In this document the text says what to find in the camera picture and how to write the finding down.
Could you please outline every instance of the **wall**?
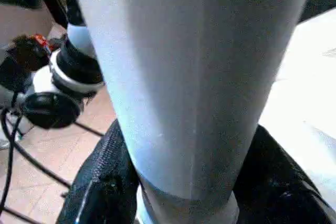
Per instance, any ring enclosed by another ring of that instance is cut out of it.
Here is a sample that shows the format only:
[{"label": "wall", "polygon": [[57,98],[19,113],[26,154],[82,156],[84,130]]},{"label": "wall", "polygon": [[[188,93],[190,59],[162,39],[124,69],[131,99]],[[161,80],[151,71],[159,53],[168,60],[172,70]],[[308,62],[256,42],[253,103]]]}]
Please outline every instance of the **wall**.
[{"label": "wall", "polygon": [[17,6],[0,5],[0,47],[11,42],[20,34],[35,33],[47,36],[53,18],[45,5],[39,10],[29,10]]}]

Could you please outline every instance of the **cable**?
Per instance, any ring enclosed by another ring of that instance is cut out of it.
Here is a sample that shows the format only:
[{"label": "cable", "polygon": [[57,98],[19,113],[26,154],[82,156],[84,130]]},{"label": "cable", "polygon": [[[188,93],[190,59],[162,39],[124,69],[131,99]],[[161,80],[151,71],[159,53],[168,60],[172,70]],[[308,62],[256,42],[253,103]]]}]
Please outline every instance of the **cable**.
[{"label": "cable", "polygon": [[[1,112],[1,117],[2,118],[6,118],[6,114],[7,114],[7,110],[4,109]],[[8,140],[9,140],[9,149],[8,149],[8,168],[7,168],[7,175],[6,175],[6,183],[5,183],[5,187],[2,193],[2,197],[1,197],[1,201],[0,201],[0,216],[4,210],[5,207],[5,201],[8,195],[8,191],[9,191],[9,186],[11,184],[11,178],[12,178],[12,171],[13,171],[13,154],[14,154],[14,144],[15,143],[15,134],[16,134],[16,130],[19,126],[19,123],[21,121],[21,118],[18,118],[15,122],[15,125],[13,127],[13,131],[11,133],[11,135],[9,136]]]},{"label": "cable", "polygon": [[86,130],[86,131],[88,131],[88,132],[91,132],[92,134],[94,134],[96,136],[99,136],[99,137],[105,136],[105,134],[100,133],[100,132],[98,132],[98,131],[90,128],[90,127],[87,127],[86,125],[81,124],[79,122],[74,122],[73,124],[76,125],[76,126],[78,126],[78,127],[80,127],[80,128],[82,128],[82,129],[84,129],[84,130]]},{"label": "cable", "polygon": [[9,208],[9,207],[4,207],[4,211],[9,213],[10,215],[12,216],[15,216],[27,223],[31,223],[31,224],[42,224],[41,222],[38,222],[36,220],[33,220],[32,218],[28,217],[28,216],[25,216],[23,214],[20,214],[18,211],[12,209],[12,208]]},{"label": "cable", "polygon": [[[4,109],[1,113],[1,125],[3,128],[3,131],[5,133],[5,136],[9,139],[10,135],[8,132],[8,128],[7,128],[7,124],[6,124],[6,114],[7,114],[8,110]],[[68,183],[66,180],[64,180],[63,178],[59,177],[58,175],[56,175],[55,173],[53,173],[51,170],[49,170],[48,168],[46,168],[45,166],[43,166],[39,161],[37,161],[36,159],[34,159],[28,152],[26,152],[26,150],[24,148],[22,148],[21,145],[19,145],[18,143],[16,143],[15,141],[13,142],[13,146],[14,148],[20,152],[20,154],[27,159],[32,165],[34,165],[37,169],[39,169],[41,172],[43,172],[44,174],[46,174],[47,176],[49,176],[50,178],[54,179],[55,181],[57,181],[58,183],[64,185],[65,187],[67,187],[68,189],[70,189],[71,184]]]}]

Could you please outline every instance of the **tile floor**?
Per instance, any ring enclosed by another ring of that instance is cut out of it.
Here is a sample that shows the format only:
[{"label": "tile floor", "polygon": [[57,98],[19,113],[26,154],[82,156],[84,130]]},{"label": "tile floor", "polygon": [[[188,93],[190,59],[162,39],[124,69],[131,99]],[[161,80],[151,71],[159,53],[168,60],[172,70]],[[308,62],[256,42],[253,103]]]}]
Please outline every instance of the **tile floor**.
[{"label": "tile floor", "polygon": [[[78,119],[93,129],[105,132],[115,119],[115,112],[106,89],[100,91]],[[21,145],[48,168],[72,181],[83,161],[92,152],[99,138],[72,125],[62,130],[45,131],[34,127]],[[0,188],[6,179],[8,151],[0,151]],[[43,223],[55,223],[66,188],[55,183],[14,154],[14,167],[6,205]],[[25,223],[3,213],[4,224]]]}]

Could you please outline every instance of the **white cylinder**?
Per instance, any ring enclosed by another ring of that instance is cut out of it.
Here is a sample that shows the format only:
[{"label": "white cylinder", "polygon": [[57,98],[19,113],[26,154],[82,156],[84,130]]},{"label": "white cylinder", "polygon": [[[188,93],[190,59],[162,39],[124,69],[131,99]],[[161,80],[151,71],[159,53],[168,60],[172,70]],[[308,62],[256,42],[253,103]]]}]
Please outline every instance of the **white cylinder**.
[{"label": "white cylinder", "polygon": [[305,0],[80,3],[154,222],[219,223]]}]

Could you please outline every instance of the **white surface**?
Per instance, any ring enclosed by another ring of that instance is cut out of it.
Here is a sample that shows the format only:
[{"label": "white surface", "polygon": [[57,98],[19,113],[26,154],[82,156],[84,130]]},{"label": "white surface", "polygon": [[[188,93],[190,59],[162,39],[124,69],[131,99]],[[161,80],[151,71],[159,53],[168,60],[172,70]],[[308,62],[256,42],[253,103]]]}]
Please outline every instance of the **white surface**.
[{"label": "white surface", "polygon": [[[310,176],[334,209],[335,30],[336,9],[297,26],[259,121]],[[321,137],[318,130],[330,137]]]}]

